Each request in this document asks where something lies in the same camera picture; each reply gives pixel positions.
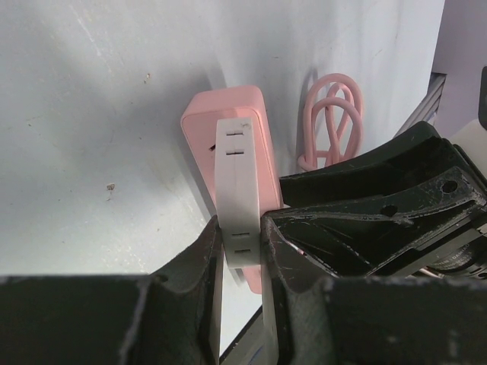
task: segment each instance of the coiled pink cord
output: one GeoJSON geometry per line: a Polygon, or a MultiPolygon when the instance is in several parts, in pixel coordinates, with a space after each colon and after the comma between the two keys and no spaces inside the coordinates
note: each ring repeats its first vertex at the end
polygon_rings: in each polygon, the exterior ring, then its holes
{"type": "Polygon", "coordinates": [[[299,166],[305,171],[312,171],[318,168],[318,158],[326,158],[325,167],[334,163],[346,161],[357,155],[360,150],[363,135],[362,125],[362,95],[360,88],[349,76],[343,74],[329,74],[320,78],[311,87],[306,103],[304,104],[303,128],[304,128],[304,154],[298,158],[299,166]],[[330,83],[335,83],[328,90],[326,97],[315,103],[318,92],[330,83]],[[342,90],[345,99],[336,97],[336,93],[342,90]],[[335,116],[333,107],[339,106],[343,109],[342,119],[338,128],[335,128],[335,116]],[[316,124],[318,113],[325,108],[326,129],[329,136],[329,150],[317,151],[316,124]],[[352,132],[345,154],[340,153],[340,140],[343,131],[352,120],[352,132]]]}

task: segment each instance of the pink cable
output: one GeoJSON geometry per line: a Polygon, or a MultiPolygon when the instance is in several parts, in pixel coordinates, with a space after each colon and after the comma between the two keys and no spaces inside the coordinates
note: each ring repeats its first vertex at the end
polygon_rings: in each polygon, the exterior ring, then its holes
{"type": "Polygon", "coordinates": [[[305,171],[312,171],[318,168],[318,158],[325,157],[325,167],[334,163],[346,161],[357,155],[360,150],[363,135],[362,125],[362,95],[360,88],[349,76],[343,74],[329,74],[320,78],[310,89],[306,103],[304,104],[303,128],[304,128],[304,154],[298,158],[299,166],[305,171]],[[318,92],[330,83],[335,83],[329,89],[326,97],[314,101],[318,92]],[[342,90],[345,99],[336,97],[336,93],[342,90]],[[339,106],[343,109],[342,119],[338,129],[335,128],[335,116],[333,107],[339,106]],[[315,127],[318,113],[325,108],[326,129],[329,136],[329,150],[317,151],[317,137],[315,127]],[[345,154],[340,153],[340,140],[349,120],[352,120],[352,132],[345,154]]]}

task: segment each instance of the pink rectangular object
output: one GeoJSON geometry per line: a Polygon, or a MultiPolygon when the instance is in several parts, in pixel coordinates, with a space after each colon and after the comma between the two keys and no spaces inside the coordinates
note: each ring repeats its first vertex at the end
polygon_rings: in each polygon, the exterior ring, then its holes
{"type": "MultiPolygon", "coordinates": [[[[282,207],[279,176],[267,122],[266,106],[256,86],[239,86],[199,93],[181,118],[181,127],[206,187],[215,203],[215,143],[219,119],[251,118],[256,150],[259,211],[282,207]]],[[[243,268],[252,292],[261,294],[260,266],[243,268]]]]}

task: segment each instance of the hole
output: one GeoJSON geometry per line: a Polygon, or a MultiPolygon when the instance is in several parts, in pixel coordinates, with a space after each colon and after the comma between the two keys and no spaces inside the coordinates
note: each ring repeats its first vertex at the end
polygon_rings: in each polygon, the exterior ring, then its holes
{"type": "Polygon", "coordinates": [[[250,236],[250,233],[234,233],[231,235],[232,237],[235,238],[243,238],[243,237],[248,237],[250,236]]]}
{"type": "Polygon", "coordinates": [[[169,280],[169,278],[166,275],[156,275],[156,278],[160,283],[165,283],[166,281],[169,280]]]}
{"type": "Polygon", "coordinates": [[[395,205],[386,205],[380,210],[380,213],[382,215],[385,215],[387,217],[392,217],[394,216],[395,213],[397,213],[397,206],[395,205]]]}
{"type": "Polygon", "coordinates": [[[450,194],[451,192],[454,192],[455,190],[457,190],[457,188],[458,188],[457,182],[453,181],[453,180],[449,180],[449,181],[446,181],[445,184],[443,184],[443,186],[441,187],[441,191],[446,192],[447,194],[450,194]]]}
{"type": "Polygon", "coordinates": [[[244,131],[227,132],[227,135],[244,135],[244,131]]]}
{"type": "Polygon", "coordinates": [[[227,156],[233,156],[235,154],[244,154],[244,150],[236,150],[236,151],[227,152],[227,156]]]}

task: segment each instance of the white table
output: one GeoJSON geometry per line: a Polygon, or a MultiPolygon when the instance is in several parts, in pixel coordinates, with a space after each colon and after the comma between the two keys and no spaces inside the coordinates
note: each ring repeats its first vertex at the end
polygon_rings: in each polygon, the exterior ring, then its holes
{"type": "MultiPolygon", "coordinates": [[[[262,89],[282,175],[316,76],[361,85],[363,151],[389,140],[425,95],[443,4],[2,2],[0,271],[151,272],[188,246],[210,217],[179,126],[200,91],[262,89]]],[[[260,304],[225,274],[222,349],[260,304]]]]}

